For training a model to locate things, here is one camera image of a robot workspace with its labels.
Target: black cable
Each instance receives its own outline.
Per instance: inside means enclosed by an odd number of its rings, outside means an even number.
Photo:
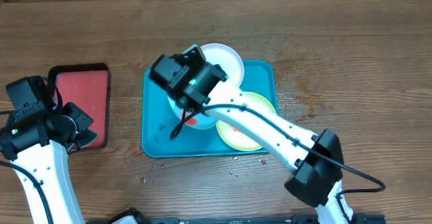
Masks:
[[[11,114],[11,113],[14,113],[14,112],[15,112],[15,110],[0,111],[0,115],[3,115],[3,114]]]
[[[0,161],[0,165],[4,166],[4,167],[10,167],[12,169],[20,171],[22,174],[24,174],[33,183],[34,187],[36,188],[36,190],[39,193],[40,199],[42,200],[43,208],[45,209],[45,213],[47,214],[48,224],[54,224],[53,216],[51,215],[51,211],[49,210],[47,197],[45,196],[45,194],[41,188],[41,184],[38,183],[36,178],[34,178],[33,175],[31,173],[29,173],[27,170],[23,169],[20,166],[15,165],[15,164],[7,163],[5,161]]]
[[[180,122],[186,123],[187,120],[184,120],[186,118],[186,111],[187,111],[187,105],[186,107],[184,107],[183,109],[183,113],[182,113],[182,119],[180,120]],[[177,124],[177,126],[174,128],[174,130],[171,132],[171,135],[169,136],[171,139],[174,139],[176,136],[178,136],[178,134],[180,133],[180,131],[183,128],[184,123],[182,123],[180,126]]]
[[[10,113],[9,116],[7,116],[7,119],[6,119],[6,126],[10,127],[14,123],[15,123],[15,113]]]
[[[56,106],[54,112],[61,114],[61,110],[63,110],[63,99],[61,98],[60,91],[59,91],[58,87],[50,79],[48,79],[44,76],[41,76],[40,78],[42,78],[42,80],[46,81],[48,84],[50,84],[52,87],[54,87],[55,94],[57,95],[57,106]]]
[[[361,171],[355,170],[347,165],[344,165],[342,163],[339,163],[325,155],[322,155],[321,153],[312,150],[311,148],[303,145],[302,143],[300,143],[299,139],[297,138],[293,138],[292,136],[290,136],[288,133],[286,133],[283,129],[281,129],[279,126],[277,126],[276,124],[274,124],[272,121],[270,121],[269,119],[267,119],[266,117],[264,117],[263,115],[261,115],[260,113],[256,112],[253,109],[249,109],[246,105],[234,105],[234,104],[220,104],[220,105],[211,105],[208,107],[203,107],[202,109],[195,111],[193,113],[191,113],[189,116],[187,116],[186,118],[182,118],[182,120],[177,124],[176,127],[174,127],[173,131],[171,132],[171,139],[174,139],[179,133],[180,130],[182,129],[182,126],[191,118],[193,118],[195,115],[198,115],[199,113],[204,113],[207,110],[210,109],[217,109],[217,108],[235,108],[235,109],[240,109],[241,111],[247,111],[249,113],[252,113],[253,115],[257,116],[258,118],[262,119],[263,121],[265,121],[266,123],[268,123],[271,127],[275,128],[279,133],[283,134],[285,136],[285,138],[287,138],[288,140],[292,141],[295,145],[298,145],[299,147],[309,151],[310,153],[312,153],[313,155],[320,157],[326,161],[328,161],[329,163],[340,167],[342,169],[345,169],[346,171],[349,171],[350,173],[353,173],[355,175],[358,175],[360,177],[363,177],[369,181],[372,181],[376,184],[379,185],[378,188],[371,188],[371,189],[353,189],[353,190],[342,190],[341,192],[338,192],[335,197],[337,200],[337,203],[339,204],[339,207],[342,210],[342,213],[344,214],[345,219],[347,220],[348,223],[352,223],[348,217],[348,215],[346,214],[344,207],[342,206],[342,201],[341,201],[341,195],[342,194],[349,194],[349,193],[372,193],[372,192],[380,192],[385,190],[385,185],[384,183],[379,180],[376,179],[370,175],[367,175],[366,173],[362,173]]]

